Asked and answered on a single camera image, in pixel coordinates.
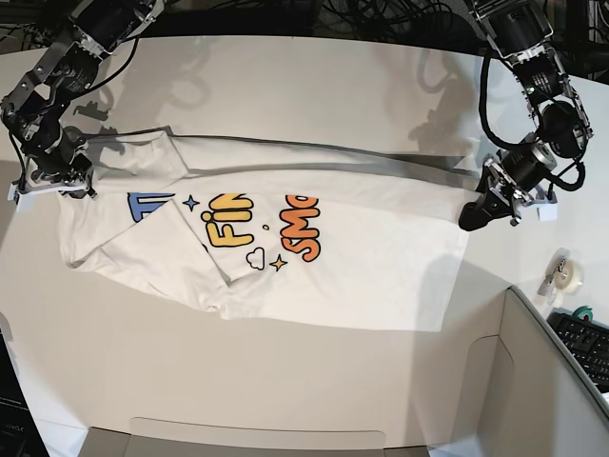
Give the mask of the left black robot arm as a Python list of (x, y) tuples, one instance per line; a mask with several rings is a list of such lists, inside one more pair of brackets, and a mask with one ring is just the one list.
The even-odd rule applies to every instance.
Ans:
[[(516, 226), (521, 209), (555, 203), (555, 189), (574, 192), (583, 186), (583, 157), (593, 130), (551, 44), (553, 29), (535, 2), (470, 1), (467, 7), (490, 45), (481, 65), (479, 117), (498, 151), (484, 158), (479, 197), (464, 205), (459, 226), (474, 231), (502, 218)], [(501, 139), (490, 128), (487, 98), (493, 58), (521, 84), (536, 125), (518, 143)]]

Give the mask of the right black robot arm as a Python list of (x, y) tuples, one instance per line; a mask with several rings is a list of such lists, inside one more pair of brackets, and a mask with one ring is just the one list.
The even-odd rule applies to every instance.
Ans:
[(1, 122), (9, 133), (20, 176), (9, 198), (57, 191), (93, 196), (87, 141), (67, 132), (60, 119), (72, 101), (101, 88), (101, 65), (164, 11), (163, 1), (79, 1), (52, 44), (3, 98)]

